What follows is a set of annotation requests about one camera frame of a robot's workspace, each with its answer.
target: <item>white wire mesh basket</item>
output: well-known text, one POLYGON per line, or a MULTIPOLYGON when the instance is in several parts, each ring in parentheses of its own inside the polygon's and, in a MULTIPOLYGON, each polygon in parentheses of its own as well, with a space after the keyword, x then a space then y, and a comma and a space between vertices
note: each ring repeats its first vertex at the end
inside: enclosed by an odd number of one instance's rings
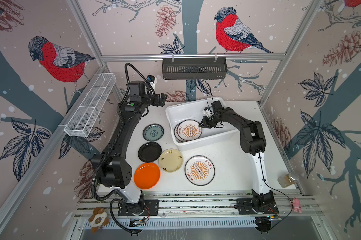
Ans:
POLYGON ((88 137, 116 82, 113 73, 99 74, 79 108, 65 127, 68 136, 88 137))

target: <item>brown and white plush toy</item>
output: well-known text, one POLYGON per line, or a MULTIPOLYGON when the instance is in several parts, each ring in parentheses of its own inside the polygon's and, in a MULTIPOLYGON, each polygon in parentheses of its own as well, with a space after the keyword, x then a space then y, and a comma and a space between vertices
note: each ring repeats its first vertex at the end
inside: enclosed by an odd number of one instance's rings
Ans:
POLYGON ((88 219, 90 226, 91 226, 91 233, 95 233, 98 231, 99 226, 106 226, 110 220, 107 218, 107 213, 105 209, 101 207, 96 207, 93 210, 93 214, 88 219))

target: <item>bird's red chest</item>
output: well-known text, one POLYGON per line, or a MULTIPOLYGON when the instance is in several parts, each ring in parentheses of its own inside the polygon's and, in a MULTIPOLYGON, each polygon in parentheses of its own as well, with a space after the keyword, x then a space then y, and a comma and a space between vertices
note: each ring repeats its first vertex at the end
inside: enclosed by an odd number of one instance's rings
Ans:
POLYGON ((85 72, 85 63, 80 63, 71 68, 59 68, 55 66, 53 61, 57 57, 57 53, 51 42, 43 45, 42 52, 44 60, 39 62, 56 80, 66 83, 75 82, 85 72))
POLYGON ((237 16, 236 15, 228 15, 225 19, 219 23, 216 22, 216 40, 218 43, 226 49, 226 51, 243 51, 244 49, 250 47, 247 43, 241 43, 239 41, 235 41, 231 39, 225 33, 225 28, 233 26, 236 22, 237 16))
POLYGON ((361 4, 361 0, 345 0, 344 1, 344 4, 347 6, 347 7, 356 7, 358 5, 361 4))

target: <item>wallpaper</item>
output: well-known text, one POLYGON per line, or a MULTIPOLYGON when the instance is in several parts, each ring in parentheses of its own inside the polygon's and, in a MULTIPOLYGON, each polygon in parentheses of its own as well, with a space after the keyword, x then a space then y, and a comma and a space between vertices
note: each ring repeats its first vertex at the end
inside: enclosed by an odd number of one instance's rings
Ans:
POLYGON ((125 55, 285 52, 310 0, 79 3, 102 54, 125 55))
POLYGON ((67 2, 0 0, 0 207, 97 69, 67 2))
POLYGON ((337 238, 361 239, 361 1, 324 1, 264 108, 337 238))
MULTIPOLYGON (((225 79, 208 80, 164 80, 162 75, 162 61, 131 62, 143 76, 153 75, 158 80, 156 93, 166 93, 167 101, 193 101, 219 96, 224 100, 259 100, 270 78, 272 77, 278 60, 262 61, 227 61, 225 79)), ((110 71, 115 74, 119 89, 126 89, 126 75, 124 62, 107 63, 110 71)), ((132 68, 128 68, 130 81, 141 80, 132 68)))
POLYGON ((79 201, 91 196, 93 154, 108 143, 118 115, 117 100, 110 94, 89 137, 68 137, 36 179, 34 185, 2 232, 1 240, 64 239, 79 201))

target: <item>orange plate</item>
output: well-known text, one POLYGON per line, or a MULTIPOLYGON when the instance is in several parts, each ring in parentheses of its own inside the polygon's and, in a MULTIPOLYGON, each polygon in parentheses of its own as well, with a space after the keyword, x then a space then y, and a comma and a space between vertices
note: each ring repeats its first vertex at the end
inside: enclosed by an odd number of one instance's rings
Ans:
POLYGON ((159 167, 152 162, 144 163, 136 169, 134 174, 135 185, 140 189, 149 189, 158 183, 161 177, 159 167))

